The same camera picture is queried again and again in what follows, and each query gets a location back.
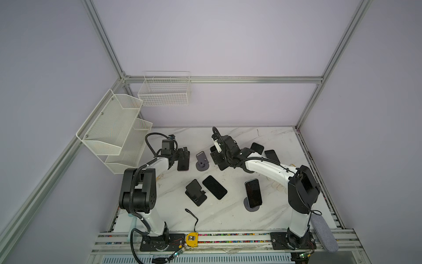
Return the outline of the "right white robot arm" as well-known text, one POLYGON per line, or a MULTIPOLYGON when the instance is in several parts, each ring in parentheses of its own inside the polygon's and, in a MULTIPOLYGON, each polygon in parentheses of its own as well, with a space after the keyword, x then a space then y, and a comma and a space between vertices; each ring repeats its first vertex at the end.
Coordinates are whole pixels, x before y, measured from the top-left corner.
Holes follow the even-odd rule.
POLYGON ((320 185, 311 169, 304 165, 283 165, 251 148, 241 149, 231 136, 220 135, 216 127, 213 128, 212 139, 214 146, 210 148, 211 157, 220 170, 228 167, 242 168, 246 173, 259 173, 287 189, 287 200, 292 208, 292 215, 285 244, 292 250, 305 246, 311 215, 320 212, 313 210, 313 205, 320 195, 320 185))

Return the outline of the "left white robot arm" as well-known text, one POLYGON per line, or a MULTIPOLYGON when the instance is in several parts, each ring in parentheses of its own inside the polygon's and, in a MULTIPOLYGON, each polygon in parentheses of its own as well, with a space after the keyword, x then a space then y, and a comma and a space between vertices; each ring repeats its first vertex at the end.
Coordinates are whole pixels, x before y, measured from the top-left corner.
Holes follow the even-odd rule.
POLYGON ((130 231, 130 243, 141 238, 141 251, 171 251, 183 247, 183 234, 171 234, 157 209, 156 178, 169 170, 179 159, 178 143, 174 135, 166 136, 162 148, 153 152, 153 160, 139 168, 126 169, 119 195, 119 207, 127 211, 145 226, 145 231, 136 227, 130 231))

